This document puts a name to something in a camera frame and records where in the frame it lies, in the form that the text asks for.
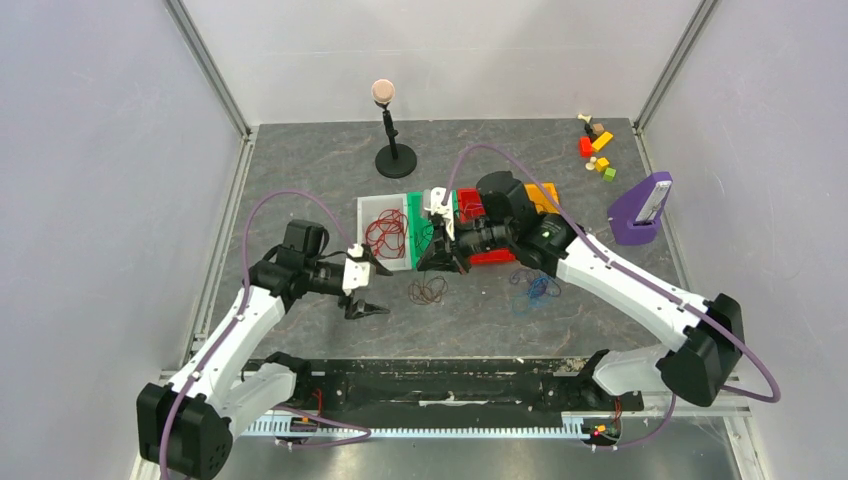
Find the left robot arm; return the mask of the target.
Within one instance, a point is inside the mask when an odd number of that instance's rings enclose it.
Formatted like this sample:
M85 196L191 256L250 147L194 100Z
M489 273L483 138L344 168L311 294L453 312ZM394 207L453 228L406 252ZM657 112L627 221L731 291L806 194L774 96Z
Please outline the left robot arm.
M301 408L313 398L308 364L274 354L244 381L238 378L258 343L307 293L338 299L348 319L387 313L354 297L390 270L371 248L353 244L341 264L324 250L329 234L318 223L293 220L283 241L248 270L236 300L208 341L165 384L147 384L136 400L139 454L160 472L212 479L234 441L272 408Z

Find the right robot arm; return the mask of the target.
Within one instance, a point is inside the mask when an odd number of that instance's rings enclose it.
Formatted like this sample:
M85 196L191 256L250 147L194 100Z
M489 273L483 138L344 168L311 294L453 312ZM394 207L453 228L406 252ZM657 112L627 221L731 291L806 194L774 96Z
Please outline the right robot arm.
M561 215L538 211L509 171L485 175L477 193L482 215L462 222L447 189L429 190L422 207L433 233L417 270L466 274L472 256L506 248L522 266L592 293L658 339L652 347L597 352L577 382L585 405L602 408L643 390L669 391L699 407L713 404L742 356L723 334L744 338L736 300L725 294L708 300L674 287Z

